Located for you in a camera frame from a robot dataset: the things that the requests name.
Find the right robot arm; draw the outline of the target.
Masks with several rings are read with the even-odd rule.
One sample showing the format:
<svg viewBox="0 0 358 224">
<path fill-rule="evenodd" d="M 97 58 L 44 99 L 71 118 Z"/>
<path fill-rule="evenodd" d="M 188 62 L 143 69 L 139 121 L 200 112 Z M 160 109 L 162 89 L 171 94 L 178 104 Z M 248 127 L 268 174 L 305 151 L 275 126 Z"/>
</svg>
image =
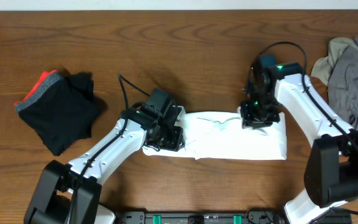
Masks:
<svg viewBox="0 0 358 224">
<path fill-rule="evenodd" d="M 240 105 L 245 128 L 279 122 L 284 106 L 311 144 L 304 189 L 287 202 L 274 223 L 350 223 L 358 211 L 343 205 L 358 199 L 358 131 L 335 114 L 308 84 L 299 63 L 254 62 Z"/>
</svg>

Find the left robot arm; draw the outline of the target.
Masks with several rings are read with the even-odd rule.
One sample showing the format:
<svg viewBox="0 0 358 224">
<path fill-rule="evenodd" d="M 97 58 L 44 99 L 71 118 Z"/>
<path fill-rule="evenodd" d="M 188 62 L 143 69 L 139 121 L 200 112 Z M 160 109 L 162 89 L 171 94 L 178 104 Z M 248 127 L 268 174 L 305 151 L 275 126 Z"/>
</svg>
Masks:
<svg viewBox="0 0 358 224">
<path fill-rule="evenodd" d="M 112 173 L 142 147 L 177 152 L 185 145 L 179 121 L 182 106 L 138 103 L 122 111 L 115 127 L 80 157 L 45 166 L 24 223 L 114 223 L 116 214 L 100 205 L 101 189 Z"/>
</svg>

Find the white t-shirt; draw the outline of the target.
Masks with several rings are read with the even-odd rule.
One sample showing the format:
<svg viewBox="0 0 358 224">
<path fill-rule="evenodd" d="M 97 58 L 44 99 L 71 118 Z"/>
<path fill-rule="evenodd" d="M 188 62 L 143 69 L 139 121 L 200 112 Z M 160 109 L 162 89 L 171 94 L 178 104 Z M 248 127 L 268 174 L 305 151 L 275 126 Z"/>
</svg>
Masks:
<svg viewBox="0 0 358 224">
<path fill-rule="evenodd" d="M 177 152 L 142 148 L 148 156 L 194 159 L 285 160 L 285 115 L 266 128 L 242 127 L 239 112 L 204 111 L 184 114 L 175 124 L 183 128 L 185 147 Z"/>
</svg>

